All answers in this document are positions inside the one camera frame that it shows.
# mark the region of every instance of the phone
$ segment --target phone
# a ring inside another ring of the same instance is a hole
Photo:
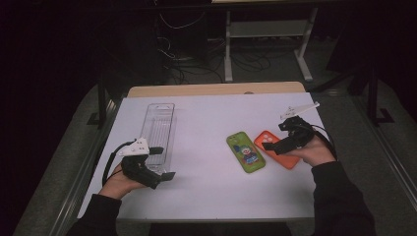
[[[264,157],[245,132],[231,135],[226,141],[246,173],[257,171],[266,165]]]
[[[270,131],[262,131],[261,134],[254,140],[255,145],[264,153],[272,157],[276,162],[287,169],[292,169],[300,160],[300,157],[294,155],[278,155],[273,150],[265,150],[262,143],[276,143],[279,137],[275,136]]]

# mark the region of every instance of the white table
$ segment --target white table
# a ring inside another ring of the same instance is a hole
[[[315,184],[311,167],[300,161],[292,170],[263,153],[266,167],[247,174],[226,137],[245,131],[253,140],[263,130],[284,138],[279,115],[288,106],[312,104],[309,93],[131,97],[122,101],[102,156],[79,212],[101,188],[108,156],[138,138],[151,103],[175,103],[172,181],[156,190],[135,190],[123,199],[119,219],[138,221],[290,220],[314,217]],[[316,109],[301,115],[323,126]],[[116,157],[111,169],[119,162]]]

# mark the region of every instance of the person's right hand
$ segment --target person's right hand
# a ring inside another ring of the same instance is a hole
[[[314,136],[304,147],[289,151],[285,155],[296,155],[313,167],[319,164],[336,161],[325,143],[317,136]]]

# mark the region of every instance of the transparent box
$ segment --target transparent box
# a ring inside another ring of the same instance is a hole
[[[150,104],[142,128],[141,137],[147,139],[150,148],[163,148],[162,154],[150,155],[146,161],[147,168],[157,174],[170,170],[175,133],[174,108],[173,103]]]

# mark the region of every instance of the sleeve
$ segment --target sleeve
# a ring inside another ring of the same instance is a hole
[[[86,213],[70,228],[67,236],[117,236],[116,218],[120,200],[102,195],[92,195]]]
[[[315,166],[312,172],[316,182],[315,236],[377,235],[362,193],[350,182],[340,162]]]

